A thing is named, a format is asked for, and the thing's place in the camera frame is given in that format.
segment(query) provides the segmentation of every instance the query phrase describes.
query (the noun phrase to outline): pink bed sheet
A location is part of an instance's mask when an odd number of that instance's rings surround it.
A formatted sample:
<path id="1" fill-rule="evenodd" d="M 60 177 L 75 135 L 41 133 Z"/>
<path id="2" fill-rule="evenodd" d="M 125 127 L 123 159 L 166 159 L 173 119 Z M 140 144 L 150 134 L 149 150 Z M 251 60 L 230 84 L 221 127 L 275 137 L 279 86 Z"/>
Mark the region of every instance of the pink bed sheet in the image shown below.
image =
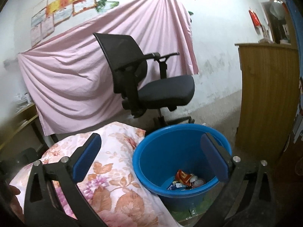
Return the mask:
<path id="1" fill-rule="evenodd" d="M 118 6 L 18 55 L 45 135 L 75 132 L 122 110 L 93 32 L 131 35 L 145 54 L 180 52 L 168 61 L 168 77 L 198 73 L 190 16 L 180 2 L 134 0 Z M 158 64 L 149 61 L 139 88 L 159 78 Z"/>

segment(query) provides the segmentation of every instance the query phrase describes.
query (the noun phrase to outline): human hand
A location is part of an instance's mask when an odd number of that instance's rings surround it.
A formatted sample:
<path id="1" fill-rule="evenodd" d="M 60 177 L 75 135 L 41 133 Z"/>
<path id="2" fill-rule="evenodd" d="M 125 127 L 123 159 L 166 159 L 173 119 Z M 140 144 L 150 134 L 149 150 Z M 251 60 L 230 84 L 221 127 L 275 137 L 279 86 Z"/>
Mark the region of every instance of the human hand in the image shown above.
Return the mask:
<path id="1" fill-rule="evenodd" d="M 20 192 L 20 190 L 18 188 L 16 188 L 13 185 L 9 185 L 9 190 L 13 194 L 13 198 L 11 200 L 10 207 L 11 207 L 12 211 L 16 214 L 16 216 L 22 222 L 24 222 L 23 210 L 22 210 L 22 207 L 20 206 L 20 203 L 19 203 L 19 201 L 18 201 L 18 199 L 16 197 L 16 195 L 19 195 L 21 192 Z"/>

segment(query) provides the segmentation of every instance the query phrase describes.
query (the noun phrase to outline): floral blanket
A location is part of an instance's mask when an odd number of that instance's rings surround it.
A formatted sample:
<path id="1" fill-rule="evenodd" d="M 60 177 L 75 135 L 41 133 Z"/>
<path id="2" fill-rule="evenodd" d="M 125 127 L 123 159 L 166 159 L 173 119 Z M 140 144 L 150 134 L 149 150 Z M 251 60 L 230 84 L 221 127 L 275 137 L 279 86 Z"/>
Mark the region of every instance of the floral blanket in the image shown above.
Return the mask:
<path id="1" fill-rule="evenodd" d="M 137 179 L 132 156 L 145 131 L 113 122 L 96 131 L 102 146 L 83 182 L 78 187 L 86 200 L 109 227 L 180 226 L 157 195 L 145 189 Z M 41 158 L 43 164 L 58 162 L 71 156 L 93 132 L 77 134 L 53 145 Z M 12 180 L 20 189 L 20 205 L 24 206 L 25 190 L 32 164 L 25 166 Z M 54 181 L 59 200 L 67 215 L 74 217 L 60 185 Z"/>

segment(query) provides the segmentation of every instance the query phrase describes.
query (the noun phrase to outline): chair base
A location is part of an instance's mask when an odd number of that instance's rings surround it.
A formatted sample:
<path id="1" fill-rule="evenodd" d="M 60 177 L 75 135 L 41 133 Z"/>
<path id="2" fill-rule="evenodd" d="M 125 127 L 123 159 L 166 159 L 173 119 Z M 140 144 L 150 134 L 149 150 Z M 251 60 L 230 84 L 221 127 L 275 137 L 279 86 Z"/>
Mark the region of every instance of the chair base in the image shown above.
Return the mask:
<path id="1" fill-rule="evenodd" d="M 187 120 L 188 120 L 189 124 L 194 123 L 194 119 L 192 119 L 191 116 L 186 116 L 186 117 L 178 118 L 175 120 L 165 121 L 164 116 L 161 114 L 161 112 L 159 112 L 159 117 L 154 118 L 154 124 L 155 124 L 154 129 L 147 130 L 145 133 L 145 136 L 147 136 L 150 133 L 152 133 L 158 129 L 161 129 L 163 127 L 170 126 L 170 125 L 176 125 L 176 124 L 182 123 Z"/>

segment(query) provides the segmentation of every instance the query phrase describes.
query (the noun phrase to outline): chair seat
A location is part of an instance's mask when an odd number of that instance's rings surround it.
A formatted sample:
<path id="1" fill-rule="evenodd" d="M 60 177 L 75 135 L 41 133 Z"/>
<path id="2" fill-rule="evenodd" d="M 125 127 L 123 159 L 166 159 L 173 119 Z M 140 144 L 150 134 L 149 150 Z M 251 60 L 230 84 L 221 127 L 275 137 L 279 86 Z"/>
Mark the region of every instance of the chair seat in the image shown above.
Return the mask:
<path id="1" fill-rule="evenodd" d="M 138 91 L 139 101 L 146 109 L 187 105 L 194 95 L 194 79 L 183 75 L 159 79 L 148 83 Z M 122 101 L 124 109 L 129 110 L 127 98 Z"/>

